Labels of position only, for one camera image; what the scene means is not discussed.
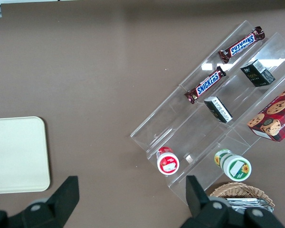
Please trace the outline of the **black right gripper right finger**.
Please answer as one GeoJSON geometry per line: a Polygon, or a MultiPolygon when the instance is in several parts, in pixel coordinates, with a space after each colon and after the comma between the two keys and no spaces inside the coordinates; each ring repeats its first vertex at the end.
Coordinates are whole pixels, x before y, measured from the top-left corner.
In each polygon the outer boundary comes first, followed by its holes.
{"type": "Polygon", "coordinates": [[[183,228],[225,228],[229,220],[226,204],[210,200],[195,176],[186,177],[186,200],[191,217],[183,228]]]}

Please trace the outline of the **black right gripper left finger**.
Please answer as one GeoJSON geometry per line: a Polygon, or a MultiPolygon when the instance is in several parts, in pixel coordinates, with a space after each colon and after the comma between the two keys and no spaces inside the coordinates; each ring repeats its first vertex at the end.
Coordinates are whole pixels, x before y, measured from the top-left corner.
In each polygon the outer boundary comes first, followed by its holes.
{"type": "Polygon", "coordinates": [[[34,203],[8,218],[9,228],[62,228],[79,202],[77,176],[69,176],[44,203],[34,203]]]}

